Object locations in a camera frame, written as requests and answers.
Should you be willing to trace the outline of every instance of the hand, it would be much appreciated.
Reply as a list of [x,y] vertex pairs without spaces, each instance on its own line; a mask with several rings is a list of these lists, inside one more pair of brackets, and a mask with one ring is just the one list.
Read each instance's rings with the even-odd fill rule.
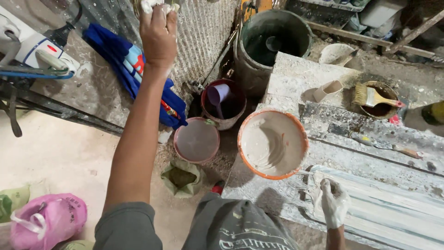
[[165,70],[168,74],[177,54],[176,32],[177,13],[167,16],[167,5],[153,7],[151,14],[140,13],[140,38],[145,53],[145,65],[155,70]]
[[341,184],[329,178],[321,181],[321,189],[322,211],[324,211],[327,229],[339,228],[344,224],[345,215],[350,205],[350,196]]

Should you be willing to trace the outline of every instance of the red shoe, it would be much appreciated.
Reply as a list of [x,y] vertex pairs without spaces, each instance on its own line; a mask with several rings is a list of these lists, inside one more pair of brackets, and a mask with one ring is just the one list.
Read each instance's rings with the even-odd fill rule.
[[223,188],[225,186],[225,181],[218,181],[214,185],[214,187],[211,189],[213,193],[218,193],[219,195],[222,195]]

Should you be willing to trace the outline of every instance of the white plaster glove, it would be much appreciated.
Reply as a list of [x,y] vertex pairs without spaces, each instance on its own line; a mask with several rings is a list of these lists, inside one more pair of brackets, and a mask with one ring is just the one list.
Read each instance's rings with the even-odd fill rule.
[[321,189],[321,205],[327,229],[339,228],[344,224],[350,205],[350,196],[341,184],[329,178],[321,181]]

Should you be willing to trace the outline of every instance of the forearm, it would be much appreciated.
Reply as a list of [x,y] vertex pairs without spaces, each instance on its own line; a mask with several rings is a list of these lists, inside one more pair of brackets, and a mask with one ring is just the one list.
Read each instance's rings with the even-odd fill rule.
[[344,225],[327,230],[326,250],[345,250]]
[[122,202],[150,201],[160,101],[167,77],[162,70],[148,67],[143,75],[139,92],[114,153],[104,212]]

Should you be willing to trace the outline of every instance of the rag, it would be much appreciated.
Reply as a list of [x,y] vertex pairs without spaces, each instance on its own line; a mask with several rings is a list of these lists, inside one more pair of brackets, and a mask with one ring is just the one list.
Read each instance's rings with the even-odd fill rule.
[[[114,34],[99,24],[90,24],[83,32],[83,39],[113,68],[125,89],[135,99],[143,76],[145,56],[126,39]],[[167,78],[162,92],[159,121],[173,129],[187,126],[185,102],[171,91],[173,81]]]

